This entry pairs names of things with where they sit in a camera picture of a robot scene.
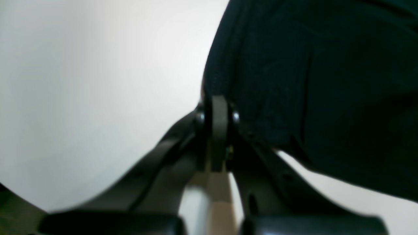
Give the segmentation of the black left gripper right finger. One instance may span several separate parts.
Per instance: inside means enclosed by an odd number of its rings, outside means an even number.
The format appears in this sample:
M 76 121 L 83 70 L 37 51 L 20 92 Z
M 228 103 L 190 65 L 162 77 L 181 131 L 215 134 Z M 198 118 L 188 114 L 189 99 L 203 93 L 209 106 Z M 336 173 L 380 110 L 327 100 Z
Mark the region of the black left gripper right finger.
M 314 189 L 255 135 L 223 96 L 212 98 L 212 170 L 232 173 L 240 235 L 386 235 L 381 219 L 348 211 Z

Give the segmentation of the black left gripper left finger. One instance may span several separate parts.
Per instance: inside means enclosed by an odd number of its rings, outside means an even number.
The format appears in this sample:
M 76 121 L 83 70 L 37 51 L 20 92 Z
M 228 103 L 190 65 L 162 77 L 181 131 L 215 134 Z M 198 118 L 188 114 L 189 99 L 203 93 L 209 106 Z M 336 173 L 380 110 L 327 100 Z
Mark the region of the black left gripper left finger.
M 176 122 L 120 180 L 68 212 L 46 216 L 42 235 L 186 235 L 178 211 L 183 190 L 204 169 L 207 109 Z

